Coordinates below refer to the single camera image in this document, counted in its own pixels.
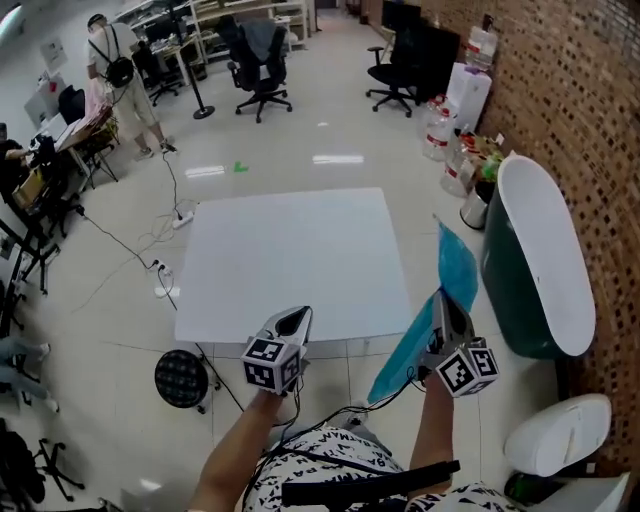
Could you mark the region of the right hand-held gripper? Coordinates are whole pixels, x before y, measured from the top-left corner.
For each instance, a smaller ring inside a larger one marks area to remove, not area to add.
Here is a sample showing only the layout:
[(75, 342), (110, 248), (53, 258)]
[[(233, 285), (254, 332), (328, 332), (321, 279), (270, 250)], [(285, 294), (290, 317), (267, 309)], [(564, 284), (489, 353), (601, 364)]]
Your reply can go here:
[(477, 394), (500, 375), (493, 351), (467, 311), (445, 290), (433, 301), (432, 332), (418, 360), (418, 378), (436, 375), (453, 398)]

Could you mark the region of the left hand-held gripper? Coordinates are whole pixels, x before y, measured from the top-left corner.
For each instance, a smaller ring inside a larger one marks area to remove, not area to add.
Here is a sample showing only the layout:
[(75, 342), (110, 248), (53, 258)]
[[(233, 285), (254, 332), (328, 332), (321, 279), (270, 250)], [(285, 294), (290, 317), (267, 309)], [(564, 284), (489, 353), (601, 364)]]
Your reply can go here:
[(271, 316), (248, 338), (241, 356), (246, 382), (284, 396), (292, 392), (305, 368), (313, 320), (310, 306), (297, 306)]

